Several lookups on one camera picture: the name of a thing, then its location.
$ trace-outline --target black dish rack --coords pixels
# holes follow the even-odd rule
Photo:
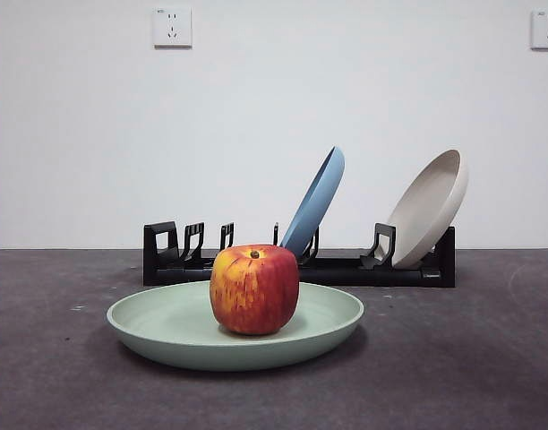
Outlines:
[[[234,241],[235,225],[226,224],[220,230],[220,250]],[[167,247],[157,248],[157,235],[167,234]],[[198,243],[191,248],[192,238]],[[375,257],[380,236],[389,239],[388,250],[382,259]],[[357,258],[320,257],[320,230],[316,229],[304,253],[297,259],[300,280],[332,286],[368,287],[455,287],[455,229],[449,227],[435,247],[423,259],[418,269],[394,269],[391,257],[395,252],[396,229],[375,224],[373,245],[367,254]],[[144,226],[143,284],[145,286],[172,285],[196,280],[209,280],[214,258],[202,257],[204,223],[184,228],[184,248],[179,249],[174,221]],[[278,223],[274,226],[273,244],[278,244]]]

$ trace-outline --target wall socket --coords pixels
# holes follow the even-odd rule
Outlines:
[[[193,12],[190,7],[159,7],[153,12],[152,38],[155,47],[191,47]]]
[[[531,19],[531,48],[548,49],[548,10],[533,11]]]

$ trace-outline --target white plate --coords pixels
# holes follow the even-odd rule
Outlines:
[[[215,320],[208,281],[154,288],[119,300],[107,320],[130,349],[151,360],[190,369],[256,370],[285,366],[335,348],[364,313],[356,297],[300,283],[292,319],[277,333],[244,336]]]
[[[422,170],[388,220],[396,228],[393,267],[413,269],[431,251],[455,218],[467,180],[467,164],[457,150],[443,152]],[[382,257],[388,245],[386,238],[376,255]]]
[[[344,174],[345,165],[341,149],[333,147],[310,184],[280,242],[280,246],[292,251],[296,257],[302,255],[324,218]]]

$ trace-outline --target red apple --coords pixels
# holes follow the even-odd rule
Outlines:
[[[298,300],[294,254],[275,245],[226,248],[214,260],[210,303],[219,323],[242,334],[268,334],[290,321]]]

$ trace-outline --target green plate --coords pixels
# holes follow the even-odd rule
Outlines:
[[[154,288],[119,300],[107,320],[136,353],[165,365],[211,371],[286,366],[335,348],[354,331],[362,302],[344,291],[300,282],[292,319],[277,333],[244,336],[218,324],[209,282]]]

